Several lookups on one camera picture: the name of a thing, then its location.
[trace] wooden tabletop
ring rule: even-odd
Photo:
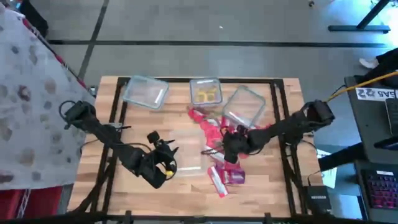
[[[117,79],[117,77],[102,77],[101,79],[95,107],[96,115],[102,123],[108,122]],[[300,83],[298,78],[285,78],[284,84],[291,114],[299,110],[304,103]],[[224,83],[222,84],[223,98],[228,99],[239,85],[248,86],[266,99],[265,112],[259,125],[275,123],[269,85]],[[283,118],[279,90],[277,97],[280,115]],[[120,113],[121,103],[122,100],[119,101],[117,114]],[[190,134],[192,136],[192,133],[200,133],[199,125],[187,116],[186,108],[189,104],[189,84],[170,83],[169,94],[161,110],[154,111],[129,105],[124,125],[131,125],[132,128],[123,131],[122,141],[149,145],[146,136],[153,130],[158,131],[163,139],[170,139],[180,133],[188,133],[188,138],[190,138]],[[86,141],[93,139],[95,137],[89,135]],[[98,141],[84,147],[77,180],[68,206],[69,210],[76,208],[94,186],[102,148],[102,143]],[[320,169],[315,149],[307,143],[300,144],[298,160],[303,183],[306,185],[308,175]],[[126,210],[131,210],[134,215],[263,217],[265,212],[270,212],[273,217],[289,217],[289,203],[278,139],[271,139],[260,154],[241,160],[241,166],[246,172],[246,182],[242,185],[229,185],[229,195],[219,198],[207,175],[174,177],[165,182],[161,188],[154,189],[142,177],[134,176],[118,164],[108,213],[123,215]],[[311,184],[322,184],[320,174],[311,175]],[[299,196],[294,185],[293,191],[296,210],[300,212]],[[102,207],[102,203],[103,196],[100,196],[99,208]]]

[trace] desk leg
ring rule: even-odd
[[[363,145],[361,142],[330,154],[329,156],[322,157],[318,160],[318,162],[321,172],[323,172],[343,164],[354,162],[357,159],[365,159]]]
[[[380,0],[373,9],[363,18],[363,20],[356,26],[340,25],[340,26],[328,26],[328,30],[333,31],[373,31],[388,33],[391,29],[389,26],[368,26],[368,24],[379,14],[379,12],[390,3],[390,0]]]

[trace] patterned cloth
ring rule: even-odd
[[[86,134],[64,130],[65,100],[94,102],[21,15],[0,3],[0,190],[75,181]]]

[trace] black metal frame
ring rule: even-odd
[[[379,14],[379,12],[390,3],[390,0],[380,0],[372,10],[362,19],[362,21],[356,25],[333,25],[328,26],[328,30],[333,31],[371,31],[371,32],[383,32],[386,34],[391,31],[389,26],[385,25],[371,25],[368,24]]]
[[[113,99],[111,114],[109,117],[109,122],[113,123],[116,119],[116,112],[118,110],[118,102],[121,95],[121,89],[127,84],[130,78],[128,77],[119,77],[116,91]],[[189,78],[160,78],[160,80],[170,82],[170,83],[186,83],[189,82]],[[278,107],[278,99],[277,99],[277,87],[280,91],[281,103],[283,107],[283,114],[285,117],[289,116],[289,109],[287,106],[286,93],[284,88],[284,82],[282,79],[247,79],[247,78],[220,78],[221,83],[263,83],[269,84],[271,89],[271,98],[272,105],[274,107],[274,116],[275,121],[280,121],[279,107]],[[119,117],[119,123],[123,124],[124,119],[126,117],[127,103],[123,102],[121,113]],[[290,146],[291,159],[294,166],[294,170],[290,167],[288,162],[288,156],[286,153],[286,143],[283,136],[278,136],[279,138],[279,146],[280,153],[282,158],[282,167],[284,171],[285,184],[286,184],[286,193],[287,199],[289,203],[290,215],[294,217],[297,215],[294,203],[294,196],[292,191],[292,183],[295,183],[298,188],[299,197],[300,197],[300,206],[302,214],[307,214],[307,207],[305,197],[308,195],[302,195],[300,192],[303,191],[301,173],[299,167],[299,161],[297,158],[297,146]],[[108,215],[109,202],[111,198],[112,186],[114,173],[116,170],[116,155],[112,153],[111,157],[108,157],[109,148],[104,147],[103,153],[101,156],[99,169],[97,173],[96,184],[93,187],[93,190],[88,194],[87,198],[85,198],[82,203],[76,208],[74,211],[68,212],[64,215],[57,215],[52,217],[45,217],[40,219],[29,220],[26,223],[29,224],[45,224],[45,223],[54,223],[63,224],[63,223],[92,223],[97,221],[103,221],[103,224],[106,224],[106,220],[114,220],[123,223],[133,223],[134,220],[178,220],[183,222],[217,222],[217,221],[236,221],[236,222],[263,222],[263,223],[272,223],[272,222],[294,222],[294,218],[271,218],[269,213],[265,213],[263,217],[191,217],[191,216],[135,216],[131,213],[131,211],[126,211],[125,215]],[[105,181],[108,180],[105,188],[104,194],[104,204],[101,211],[97,211],[98,199],[100,197],[100,190]],[[86,209],[91,204],[90,212],[86,213]]]

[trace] yellow cable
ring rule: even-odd
[[[362,82],[362,83],[357,84],[357,85],[354,85],[354,86],[350,86],[350,87],[348,87],[348,88],[345,88],[344,90],[337,91],[337,93],[331,95],[331,96],[329,97],[329,99],[326,100],[326,102],[328,103],[329,101],[331,101],[332,99],[336,98],[338,95],[340,95],[340,94],[342,94],[342,93],[345,93],[345,92],[347,92],[347,91],[353,90],[353,89],[358,88],[358,87],[361,87],[361,86],[368,85],[368,84],[370,84],[370,83],[377,82],[377,81],[382,80],[382,79],[385,79],[385,78],[389,78],[389,77],[391,77],[391,76],[393,76],[393,75],[398,75],[398,72],[391,72],[391,73],[388,73],[388,74],[386,74],[386,75],[382,75],[382,76],[380,76],[380,77],[373,78],[373,79],[371,79],[371,80],[369,80],[369,81]]]

